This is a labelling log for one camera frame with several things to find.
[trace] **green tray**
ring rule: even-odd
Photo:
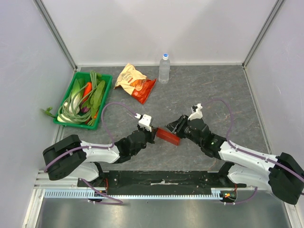
[[[65,97],[63,98],[60,106],[62,106],[63,102],[68,98],[68,96],[70,95],[71,93],[71,90],[73,88],[73,84],[74,84],[74,81],[75,79],[80,79],[80,78],[84,78],[85,79],[85,83],[91,81],[91,78],[90,78],[90,73],[87,73],[87,72],[76,72],[74,74],[74,77],[73,77],[73,80],[70,84],[70,86],[68,87],[68,90],[66,92],[66,95]],[[69,126],[69,127],[79,127],[79,128],[86,128],[86,129],[90,129],[90,130],[96,130],[97,127],[98,127],[98,124],[99,124],[99,121],[100,121],[100,118],[101,118],[101,111],[102,109],[104,108],[104,105],[105,105],[105,101],[108,97],[108,94],[109,94],[109,91],[111,89],[111,84],[112,84],[112,76],[111,75],[102,75],[101,77],[102,80],[105,81],[105,91],[104,91],[104,97],[101,101],[101,104],[100,104],[100,107],[99,107],[99,111],[98,111],[98,115],[97,115],[97,119],[94,123],[93,126],[88,126],[84,123],[81,123],[81,124],[76,124],[76,123],[62,123],[62,122],[59,122],[57,120],[57,116],[58,116],[58,113],[56,113],[56,118],[54,118],[54,123],[56,124],[60,124],[60,125],[64,125],[64,126]]]

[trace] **leaf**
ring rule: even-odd
[[[81,108],[87,107],[88,104],[89,104],[89,100],[86,100],[86,101],[82,104]]]
[[[97,111],[98,111],[98,108],[91,107],[91,117],[92,117],[92,119],[94,119],[94,116],[96,115]]]
[[[98,108],[101,104],[101,100],[103,97],[103,93],[104,93],[104,87],[105,86],[105,81],[102,80],[99,85],[97,86],[97,89],[94,93],[94,99],[93,99],[93,107],[94,108]]]
[[[72,88],[72,91],[71,91],[71,98],[73,99],[75,94],[80,90],[80,85],[79,85],[79,81],[78,79],[76,78],[75,81],[74,81],[74,84],[73,84],[73,88]]]
[[[90,104],[92,105],[93,104],[93,100],[94,100],[94,95],[92,95],[91,97],[90,97]]]
[[[78,83],[79,83],[79,87],[82,88],[82,87],[84,87],[86,81],[84,78],[80,78],[80,79],[78,79]]]
[[[43,111],[44,114],[50,116],[50,117],[53,117],[53,118],[56,118],[56,116],[54,116],[52,113],[50,113],[50,111],[53,109],[53,107],[49,107],[47,108],[46,110],[43,110],[41,109],[41,111]]]

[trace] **white wall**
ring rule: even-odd
[[[276,0],[43,0],[79,65],[241,63]]]
[[[273,152],[304,168],[303,9],[303,0],[285,1],[247,71]],[[298,205],[304,212],[303,197]]]
[[[72,68],[32,0],[0,4],[0,227],[21,227]]]

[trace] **snack bag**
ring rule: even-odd
[[[156,79],[149,80],[147,76],[128,63],[118,76],[114,89],[122,87],[128,94],[144,104],[154,87]]]

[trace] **gray mat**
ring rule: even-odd
[[[113,86],[123,67],[85,67],[101,74],[113,76]],[[149,79],[158,77],[158,66],[138,66],[137,70]],[[140,104],[122,88],[111,90],[107,102],[122,102],[141,114],[154,118],[153,126],[165,126],[177,120],[182,114],[189,115],[191,106],[213,98],[229,102],[234,113],[235,126],[231,140],[242,146],[267,153],[265,141],[254,109],[249,88],[241,66],[172,66],[168,84],[155,84],[148,100]],[[226,135],[230,124],[227,108],[221,102],[214,102],[203,109],[203,119],[210,130]],[[137,120],[122,106],[112,105],[105,112],[104,119],[116,141],[136,130]],[[110,143],[102,125],[96,131],[66,127],[64,136],[78,134],[81,140],[90,143]],[[123,164],[102,163],[104,170],[209,170],[217,171],[223,161],[209,158],[200,148],[187,139],[179,146],[156,138],[155,144],[148,144],[138,155]]]

